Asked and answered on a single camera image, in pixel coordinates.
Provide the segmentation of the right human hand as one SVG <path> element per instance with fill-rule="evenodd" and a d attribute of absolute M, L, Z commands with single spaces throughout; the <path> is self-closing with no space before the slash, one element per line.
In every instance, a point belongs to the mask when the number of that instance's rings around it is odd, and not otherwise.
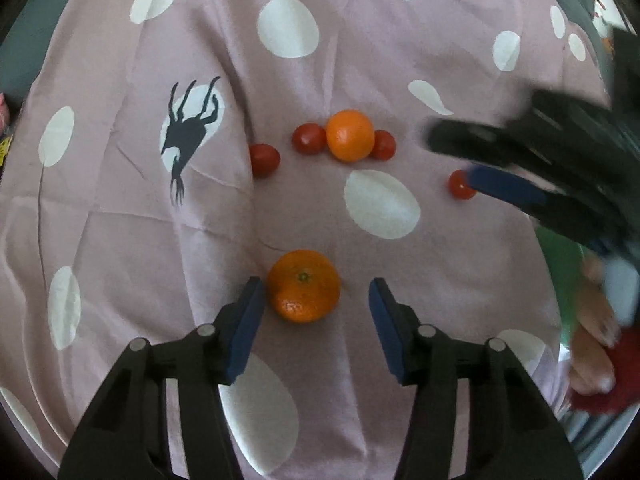
<path fill-rule="evenodd" d="M 577 325 L 570 341 L 570 388 L 581 396 L 607 394 L 615 386 L 606 349 L 620 340 L 620 324 L 603 291 L 604 264 L 594 255 L 582 260 L 575 296 Z"/>

